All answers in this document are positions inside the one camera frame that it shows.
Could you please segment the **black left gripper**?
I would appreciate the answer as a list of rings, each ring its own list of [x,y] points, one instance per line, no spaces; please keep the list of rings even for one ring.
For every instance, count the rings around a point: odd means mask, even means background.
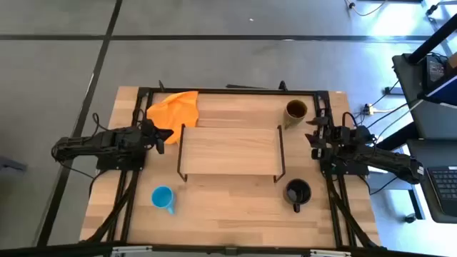
[[[142,142],[147,150],[156,147],[159,154],[164,154],[164,141],[173,134],[174,131],[172,129],[156,128],[151,119],[141,121]]]

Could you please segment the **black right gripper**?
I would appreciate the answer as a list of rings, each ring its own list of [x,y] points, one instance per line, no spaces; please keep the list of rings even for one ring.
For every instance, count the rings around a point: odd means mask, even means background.
[[[331,159],[341,146],[350,141],[351,129],[346,126],[327,126],[327,117],[315,117],[306,123],[312,126],[323,126],[312,134],[305,134],[312,148],[311,158],[314,160]]]

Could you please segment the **green glazed ceramic mug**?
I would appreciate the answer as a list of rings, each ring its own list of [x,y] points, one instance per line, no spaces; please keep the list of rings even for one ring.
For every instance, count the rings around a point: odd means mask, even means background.
[[[298,125],[303,121],[307,111],[308,108],[304,102],[297,99],[289,101],[283,113],[283,127],[289,129]]]

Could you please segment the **blue plastic cup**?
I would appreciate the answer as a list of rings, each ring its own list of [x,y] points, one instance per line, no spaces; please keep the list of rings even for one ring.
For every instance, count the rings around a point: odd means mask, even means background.
[[[168,211],[171,215],[175,214],[175,193],[168,186],[158,186],[151,194],[152,204],[160,209]]]

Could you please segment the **black glossy mug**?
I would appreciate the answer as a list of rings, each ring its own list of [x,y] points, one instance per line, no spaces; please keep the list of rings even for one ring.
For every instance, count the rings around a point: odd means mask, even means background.
[[[292,205],[293,211],[299,213],[301,206],[311,199],[311,187],[302,179],[292,179],[286,184],[284,198],[287,203]]]

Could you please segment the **wooden shelf with black legs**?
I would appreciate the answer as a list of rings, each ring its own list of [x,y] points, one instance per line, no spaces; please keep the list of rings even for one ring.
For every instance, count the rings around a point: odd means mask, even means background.
[[[181,129],[177,173],[189,175],[286,175],[282,126],[276,128],[193,127]]]

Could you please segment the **orange microfibre cloth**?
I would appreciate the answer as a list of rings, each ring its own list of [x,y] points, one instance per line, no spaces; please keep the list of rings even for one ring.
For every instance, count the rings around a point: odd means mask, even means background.
[[[162,102],[153,104],[146,111],[159,129],[171,129],[174,133],[165,140],[165,144],[174,144],[181,138],[181,125],[196,127],[199,119],[197,91],[187,91],[167,96]]]

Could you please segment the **black electronic device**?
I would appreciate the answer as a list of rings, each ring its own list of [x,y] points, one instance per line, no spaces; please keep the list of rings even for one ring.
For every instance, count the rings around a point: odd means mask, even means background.
[[[422,87],[428,88],[445,74],[447,61],[447,56],[433,52],[424,57],[421,61],[421,66],[423,68]]]

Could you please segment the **black keyboard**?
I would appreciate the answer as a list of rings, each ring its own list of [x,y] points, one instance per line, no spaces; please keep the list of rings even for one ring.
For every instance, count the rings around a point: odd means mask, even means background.
[[[442,212],[457,217],[457,166],[430,167],[427,172]]]

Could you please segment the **black diagonal stand pole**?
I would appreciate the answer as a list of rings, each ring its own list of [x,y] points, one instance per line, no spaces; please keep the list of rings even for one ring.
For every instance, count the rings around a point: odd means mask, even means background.
[[[412,54],[407,57],[409,64],[417,64],[429,52],[442,43],[457,29],[457,14],[453,15],[440,29],[432,34],[423,44],[421,44]]]

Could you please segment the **black metal table frame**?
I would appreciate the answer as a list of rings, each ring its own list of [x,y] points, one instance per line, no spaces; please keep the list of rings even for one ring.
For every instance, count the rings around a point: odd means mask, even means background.
[[[121,86],[112,104],[109,128],[131,125],[139,87]],[[209,128],[269,129],[278,132],[283,109],[293,99],[315,111],[312,96],[199,94],[197,126]],[[242,246],[277,248],[334,248],[333,217],[319,164],[311,159],[304,134],[315,127],[304,122],[283,133],[286,175],[278,182],[270,176],[218,176],[190,174],[183,182],[177,174],[179,145],[166,146],[165,154],[149,151],[136,187],[127,243],[166,246]],[[107,171],[94,182],[80,240],[92,236],[114,205],[120,171]],[[283,198],[293,178],[307,181],[311,200],[294,213]],[[351,213],[369,238],[381,245],[365,183],[345,176]],[[176,192],[176,214],[155,208],[151,193],[157,186]]]

